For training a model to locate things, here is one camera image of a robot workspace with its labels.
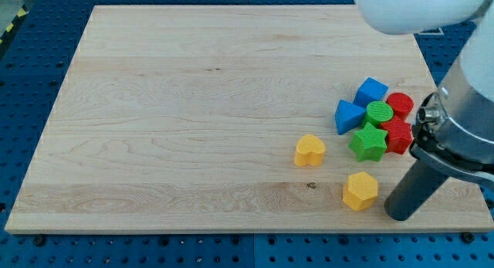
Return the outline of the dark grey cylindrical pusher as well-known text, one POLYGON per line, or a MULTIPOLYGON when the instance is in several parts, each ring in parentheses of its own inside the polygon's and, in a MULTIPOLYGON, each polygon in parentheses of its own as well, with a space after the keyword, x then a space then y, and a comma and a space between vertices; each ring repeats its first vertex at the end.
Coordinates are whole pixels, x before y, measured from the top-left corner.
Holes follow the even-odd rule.
POLYGON ((409 219, 448 179, 448 175, 417 160, 386 198, 386 213, 394 220, 409 219))

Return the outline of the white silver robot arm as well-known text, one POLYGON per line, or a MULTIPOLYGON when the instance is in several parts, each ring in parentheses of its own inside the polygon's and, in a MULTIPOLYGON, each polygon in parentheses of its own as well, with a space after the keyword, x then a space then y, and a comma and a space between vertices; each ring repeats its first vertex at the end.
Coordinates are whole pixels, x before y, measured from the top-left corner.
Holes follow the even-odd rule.
POLYGON ((386 198, 395 220, 410 218, 448 179, 493 187, 493 0, 354 0, 367 24, 388 34, 479 20, 437 90, 416 113, 416 159, 386 198))

